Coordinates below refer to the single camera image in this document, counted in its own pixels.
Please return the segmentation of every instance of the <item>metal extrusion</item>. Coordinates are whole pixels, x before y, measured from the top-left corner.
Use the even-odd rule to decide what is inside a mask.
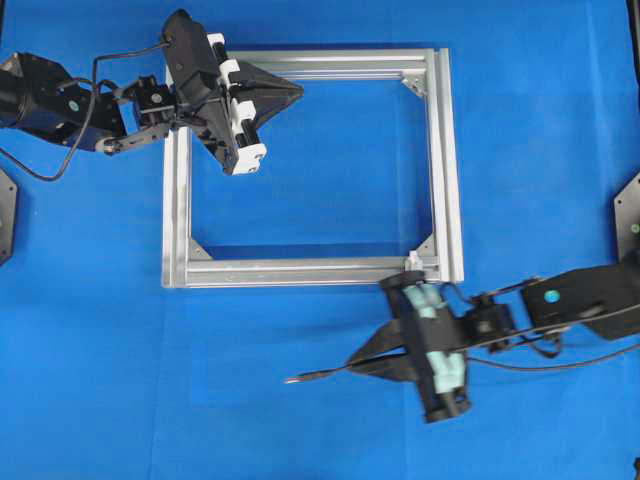
[[[422,98],[428,125],[432,234],[406,257],[214,260],[191,238],[192,136],[188,128],[181,128],[169,134],[164,146],[164,287],[370,284],[405,270],[423,270],[434,282],[464,279],[448,49],[238,51],[229,55],[287,80],[396,80]]]

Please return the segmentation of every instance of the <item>black triangular gripper jaw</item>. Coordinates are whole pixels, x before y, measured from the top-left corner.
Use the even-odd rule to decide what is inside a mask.
[[[253,102],[256,108],[255,128],[264,125],[304,95],[304,88],[300,85],[242,60],[238,60],[238,65],[240,71],[229,74],[229,81],[235,84],[229,93],[238,103]]]

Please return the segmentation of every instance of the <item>metal bracket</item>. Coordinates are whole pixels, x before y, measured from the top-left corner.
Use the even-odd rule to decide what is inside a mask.
[[[0,170],[0,265],[13,254],[13,233],[18,186]]]
[[[613,199],[618,260],[640,248],[640,173]]]
[[[407,74],[401,80],[402,84],[415,93],[418,97],[424,97],[427,92],[424,85],[424,75]]]
[[[433,282],[464,278],[458,166],[447,49],[228,52],[287,80],[394,80],[425,104],[432,234],[408,257],[213,260],[191,238],[191,132],[164,148],[162,284],[166,288],[353,285],[406,269]],[[171,78],[167,73],[167,83]]]

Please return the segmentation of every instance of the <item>blue surface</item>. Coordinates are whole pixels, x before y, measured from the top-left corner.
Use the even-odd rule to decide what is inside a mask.
[[[178,6],[238,48],[448,46],[465,292],[614,259],[610,200],[640,168],[622,0],[8,3],[3,56],[31,51],[85,76],[95,55],[155,42]],[[125,83],[161,75],[162,59],[101,71]],[[402,123],[420,113],[411,100],[391,85],[308,85],[263,130],[270,154],[254,177],[223,177],[196,150],[196,236],[246,256],[411,244],[428,224],[415,220],[425,174],[412,163],[420,130]],[[363,110],[349,122],[352,106]],[[2,145],[49,171],[64,154],[18,132]],[[431,426],[411,385],[283,385],[346,358],[387,320],[382,295],[162,290],[161,158],[160,145],[81,153],[53,185],[2,162],[21,192],[0,275],[1,479],[632,477],[637,353],[561,374],[473,366],[473,409]],[[584,329],[568,342],[562,361],[620,346]]]

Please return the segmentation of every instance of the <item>square frame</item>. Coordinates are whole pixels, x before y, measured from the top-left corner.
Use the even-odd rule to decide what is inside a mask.
[[[229,57],[288,80],[396,80],[420,97],[427,118],[432,233],[406,257],[215,260],[191,237],[192,135],[183,127],[164,144],[165,288],[358,285],[405,270],[424,270],[433,282],[464,279],[448,49],[236,51]]]

